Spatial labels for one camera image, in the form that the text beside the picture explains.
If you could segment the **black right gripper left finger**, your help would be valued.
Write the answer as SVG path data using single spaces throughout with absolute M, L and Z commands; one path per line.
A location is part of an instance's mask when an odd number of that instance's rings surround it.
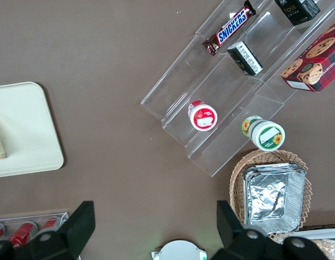
M 93 201 L 84 201 L 56 231 L 44 231 L 21 248 L 21 259 L 77 259 L 95 230 Z

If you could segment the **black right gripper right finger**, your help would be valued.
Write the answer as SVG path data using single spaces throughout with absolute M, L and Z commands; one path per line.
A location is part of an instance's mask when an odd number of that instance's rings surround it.
M 226 200 L 217 202 L 216 224 L 223 248 L 212 259 L 263 259 L 266 237 L 256 229 L 244 228 Z

